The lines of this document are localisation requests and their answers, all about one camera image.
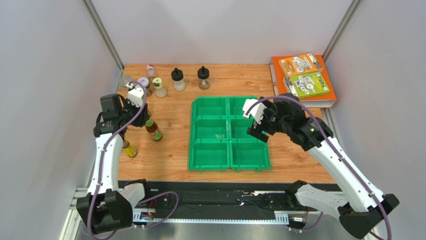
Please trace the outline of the yellow cap green label bottle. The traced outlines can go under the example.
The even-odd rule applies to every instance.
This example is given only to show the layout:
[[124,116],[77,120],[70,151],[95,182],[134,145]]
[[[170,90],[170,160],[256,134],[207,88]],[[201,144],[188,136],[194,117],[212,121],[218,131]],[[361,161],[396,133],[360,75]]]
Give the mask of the yellow cap green label bottle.
[[148,118],[144,126],[153,141],[160,141],[163,138],[163,133],[151,117]]

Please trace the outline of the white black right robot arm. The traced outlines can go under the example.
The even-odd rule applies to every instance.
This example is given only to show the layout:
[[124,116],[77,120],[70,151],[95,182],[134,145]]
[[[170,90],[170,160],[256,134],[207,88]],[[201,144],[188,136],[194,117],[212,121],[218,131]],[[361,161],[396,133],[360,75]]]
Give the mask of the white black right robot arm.
[[286,189],[290,208],[313,208],[339,220],[354,238],[363,239],[380,223],[392,238],[389,214],[399,205],[392,193],[385,194],[362,174],[344,152],[334,132],[316,117],[298,97],[290,93],[247,99],[243,117],[252,119],[247,133],[263,142],[276,133],[290,140],[314,157],[334,179],[342,195],[320,190],[298,180]]

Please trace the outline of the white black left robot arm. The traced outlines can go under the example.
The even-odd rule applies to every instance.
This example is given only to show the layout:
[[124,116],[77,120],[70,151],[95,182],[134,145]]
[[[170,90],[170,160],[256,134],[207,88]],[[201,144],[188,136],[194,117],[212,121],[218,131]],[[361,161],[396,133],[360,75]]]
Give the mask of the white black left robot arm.
[[95,164],[87,194],[76,201],[76,209],[92,238],[129,228],[133,210],[145,197],[141,180],[120,191],[118,167],[124,135],[128,125],[142,127],[146,112],[146,97],[129,97],[114,93],[100,98],[102,111],[93,129],[96,142]]

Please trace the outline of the white lid sauce jar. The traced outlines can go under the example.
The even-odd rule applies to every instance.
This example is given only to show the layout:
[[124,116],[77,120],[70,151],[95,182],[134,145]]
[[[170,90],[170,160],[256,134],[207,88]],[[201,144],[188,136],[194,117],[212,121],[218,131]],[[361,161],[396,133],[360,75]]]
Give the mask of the white lid sauce jar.
[[141,77],[137,80],[146,89],[146,95],[150,97],[154,92],[151,88],[151,82],[147,77]]

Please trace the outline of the green comic book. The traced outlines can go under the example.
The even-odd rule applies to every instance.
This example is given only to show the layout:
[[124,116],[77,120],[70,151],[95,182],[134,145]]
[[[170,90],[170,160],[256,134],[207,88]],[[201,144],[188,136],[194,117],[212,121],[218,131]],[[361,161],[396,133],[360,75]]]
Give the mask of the green comic book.
[[299,99],[327,95],[331,92],[320,72],[285,76],[282,81],[286,90]]

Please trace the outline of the small yellow label oil bottle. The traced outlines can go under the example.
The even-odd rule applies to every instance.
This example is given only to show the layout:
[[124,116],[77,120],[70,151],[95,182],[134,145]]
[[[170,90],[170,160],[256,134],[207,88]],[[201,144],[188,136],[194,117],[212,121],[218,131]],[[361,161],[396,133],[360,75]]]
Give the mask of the small yellow label oil bottle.
[[132,144],[130,144],[130,142],[127,141],[127,140],[123,141],[122,150],[130,158],[135,157],[137,155],[137,153],[138,153],[137,149]]

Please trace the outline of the pink lid spice bottle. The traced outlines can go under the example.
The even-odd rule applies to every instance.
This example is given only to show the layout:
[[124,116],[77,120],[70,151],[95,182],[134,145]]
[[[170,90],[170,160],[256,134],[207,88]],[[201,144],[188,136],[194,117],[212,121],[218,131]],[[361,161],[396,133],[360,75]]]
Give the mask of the pink lid spice bottle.
[[152,64],[146,66],[145,76],[150,82],[159,77],[156,68]]

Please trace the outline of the orange comic book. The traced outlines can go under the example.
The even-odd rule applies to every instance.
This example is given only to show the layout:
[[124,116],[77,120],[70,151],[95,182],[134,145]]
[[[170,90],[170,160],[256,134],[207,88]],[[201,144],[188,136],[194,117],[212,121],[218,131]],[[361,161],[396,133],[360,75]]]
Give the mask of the orange comic book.
[[324,67],[313,53],[285,57],[279,59],[278,64],[286,77],[309,73],[320,73],[324,70]]

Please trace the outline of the black lid jar white granules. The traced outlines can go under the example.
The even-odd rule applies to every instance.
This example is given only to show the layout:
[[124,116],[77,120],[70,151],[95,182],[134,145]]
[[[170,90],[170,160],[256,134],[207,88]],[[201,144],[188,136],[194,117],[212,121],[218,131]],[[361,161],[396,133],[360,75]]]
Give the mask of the black lid jar white granules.
[[184,74],[182,70],[175,67],[174,70],[171,72],[171,79],[173,81],[173,88],[177,92],[182,92],[185,90],[186,83],[184,80]]

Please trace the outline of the green plastic divided bin tray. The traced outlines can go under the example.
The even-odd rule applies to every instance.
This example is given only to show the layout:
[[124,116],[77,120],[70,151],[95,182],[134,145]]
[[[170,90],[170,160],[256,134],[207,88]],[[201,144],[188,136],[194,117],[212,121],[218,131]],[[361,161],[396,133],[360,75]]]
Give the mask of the green plastic divided bin tray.
[[191,104],[188,171],[269,171],[267,143],[247,134],[243,118],[249,96],[203,96]]

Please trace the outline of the black lid jar right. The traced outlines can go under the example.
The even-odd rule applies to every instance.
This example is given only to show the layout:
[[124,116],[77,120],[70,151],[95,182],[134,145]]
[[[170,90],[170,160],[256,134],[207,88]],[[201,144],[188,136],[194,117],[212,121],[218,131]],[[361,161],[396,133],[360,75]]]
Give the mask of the black lid jar right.
[[198,87],[201,90],[207,90],[210,88],[210,71],[205,66],[201,66],[201,68],[197,71],[198,77]]

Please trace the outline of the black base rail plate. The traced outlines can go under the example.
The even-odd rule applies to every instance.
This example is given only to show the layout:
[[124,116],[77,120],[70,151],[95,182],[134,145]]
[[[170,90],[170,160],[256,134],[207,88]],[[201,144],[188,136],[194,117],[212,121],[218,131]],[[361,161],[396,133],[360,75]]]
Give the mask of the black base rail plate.
[[275,212],[305,215],[314,208],[290,203],[290,183],[149,181],[146,198],[137,206],[156,218],[182,220],[273,220]]

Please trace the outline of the aluminium frame post left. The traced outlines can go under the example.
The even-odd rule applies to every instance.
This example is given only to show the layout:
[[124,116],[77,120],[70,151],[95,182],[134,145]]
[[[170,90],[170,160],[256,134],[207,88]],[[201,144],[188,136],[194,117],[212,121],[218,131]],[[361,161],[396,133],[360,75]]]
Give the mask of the aluminium frame post left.
[[116,67],[118,70],[123,73],[124,71],[124,63],[116,49],[116,47],[113,44],[113,41],[108,34],[108,31],[93,3],[92,0],[81,0],[82,4],[84,5],[88,15],[90,16],[95,28],[97,29],[104,45],[106,46],[110,56],[112,57],[112,60],[114,61]]

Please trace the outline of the aluminium frame post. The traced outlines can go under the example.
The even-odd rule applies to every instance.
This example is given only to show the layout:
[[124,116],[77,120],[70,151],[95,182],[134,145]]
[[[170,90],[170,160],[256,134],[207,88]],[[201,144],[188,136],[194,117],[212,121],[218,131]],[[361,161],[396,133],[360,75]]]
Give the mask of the aluminium frame post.
[[338,24],[334,34],[332,35],[327,47],[324,50],[322,57],[325,63],[330,58],[333,50],[335,49],[336,45],[343,36],[344,32],[346,31],[347,27],[349,26],[350,22],[352,21],[353,17],[355,16],[357,10],[359,9],[362,3],[363,0],[352,0],[350,2],[349,7],[347,8],[345,14],[343,15],[343,18]]
[[116,49],[116,47],[113,44],[113,41],[108,34],[108,31],[93,3],[92,0],[81,0],[82,4],[84,5],[88,15],[90,16],[95,28],[97,29],[104,45],[106,46],[110,56],[112,57],[112,60],[114,61],[116,67],[118,70],[123,73],[124,71],[124,63]]

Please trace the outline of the aluminium frame post right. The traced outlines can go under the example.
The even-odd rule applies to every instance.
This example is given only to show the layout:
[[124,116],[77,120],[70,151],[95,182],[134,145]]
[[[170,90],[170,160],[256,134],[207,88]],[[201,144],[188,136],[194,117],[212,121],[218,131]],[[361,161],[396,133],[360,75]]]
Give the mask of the aluminium frame post right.
[[347,8],[345,14],[343,15],[343,18],[338,24],[334,34],[332,35],[327,47],[324,50],[322,57],[325,63],[330,58],[333,50],[335,49],[336,45],[343,36],[344,32],[346,31],[347,27],[349,26],[350,22],[352,21],[353,17],[355,16],[357,10],[359,9],[362,3],[363,0],[352,0],[350,2],[349,7]]

